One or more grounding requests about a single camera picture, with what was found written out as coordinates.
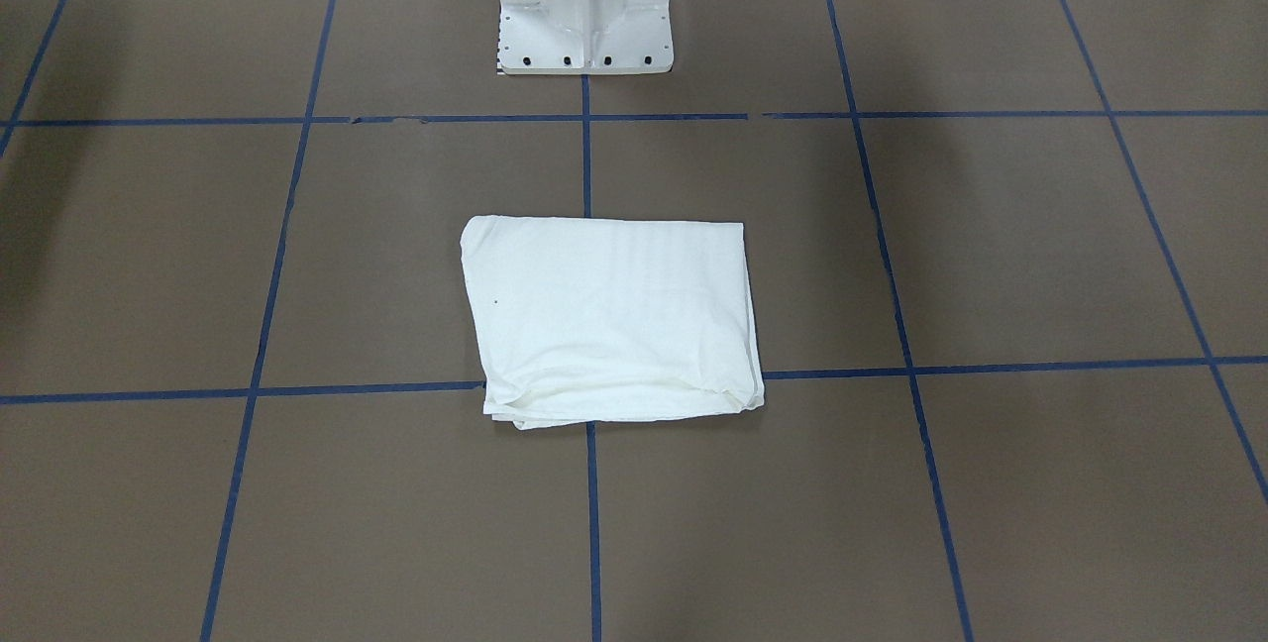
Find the white long-sleeve printed shirt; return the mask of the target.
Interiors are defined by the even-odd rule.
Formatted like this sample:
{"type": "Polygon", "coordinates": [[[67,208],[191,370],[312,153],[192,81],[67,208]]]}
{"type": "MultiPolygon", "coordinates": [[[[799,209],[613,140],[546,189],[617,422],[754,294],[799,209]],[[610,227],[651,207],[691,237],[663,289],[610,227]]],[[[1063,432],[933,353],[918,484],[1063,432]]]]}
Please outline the white long-sleeve printed shirt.
{"type": "Polygon", "coordinates": [[[459,244],[484,416],[533,430],[765,406],[742,223],[476,216],[459,244]]]}

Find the brown paper table cover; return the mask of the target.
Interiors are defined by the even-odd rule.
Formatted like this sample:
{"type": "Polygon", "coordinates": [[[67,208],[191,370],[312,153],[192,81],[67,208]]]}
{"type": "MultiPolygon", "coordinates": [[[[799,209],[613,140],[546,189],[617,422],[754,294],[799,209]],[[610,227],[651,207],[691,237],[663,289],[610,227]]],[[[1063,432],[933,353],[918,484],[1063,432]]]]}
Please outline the brown paper table cover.
{"type": "Polygon", "coordinates": [[[5,641],[1263,641],[1265,0],[3,0],[5,641]],[[481,412],[473,216],[741,222],[767,403],[481,412]]]}

